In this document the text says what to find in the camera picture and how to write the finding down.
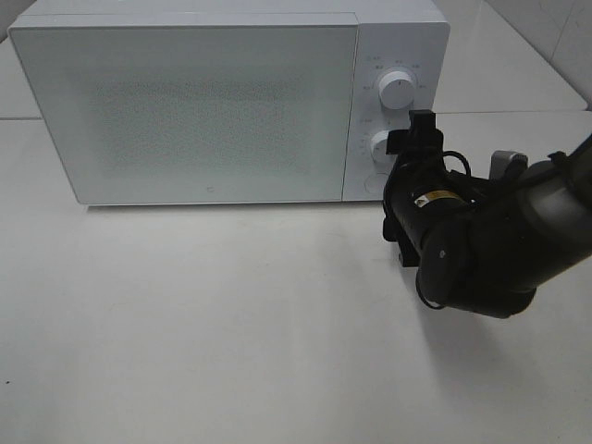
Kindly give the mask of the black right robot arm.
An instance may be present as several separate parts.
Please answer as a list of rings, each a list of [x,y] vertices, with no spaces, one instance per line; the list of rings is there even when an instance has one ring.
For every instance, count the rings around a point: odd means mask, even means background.
[[[447,169],[436,116],[413,110],[388,134],[383,236],[416,271],[429,308],[496,318],[521,313],[537,288],[591,254],[591,143],[530,164],[497,151],[489,175]]]

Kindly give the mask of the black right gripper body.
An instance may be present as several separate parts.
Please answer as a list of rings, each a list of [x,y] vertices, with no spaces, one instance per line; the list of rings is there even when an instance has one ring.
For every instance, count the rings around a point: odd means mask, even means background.
[[[415,250],[442,218],[471,202],[471,192],[455,182],[470,179],[467,159],[454,151],[407,150],[399,155],[383,191],[385,217],[396,218]]]

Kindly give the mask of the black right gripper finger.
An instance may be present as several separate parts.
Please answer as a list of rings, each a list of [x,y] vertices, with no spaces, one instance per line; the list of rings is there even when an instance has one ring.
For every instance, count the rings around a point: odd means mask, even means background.
[[[419,254],[396,218],[384,218],[382,234],[385,241],[398,244],[399,261],[403,267],[419,266]]]
[[[431,110],[410,110],[408,129],[388,133],[386,154],[398,155],[408,149],[441,150],[444,135],[437,128],[437,115]]]

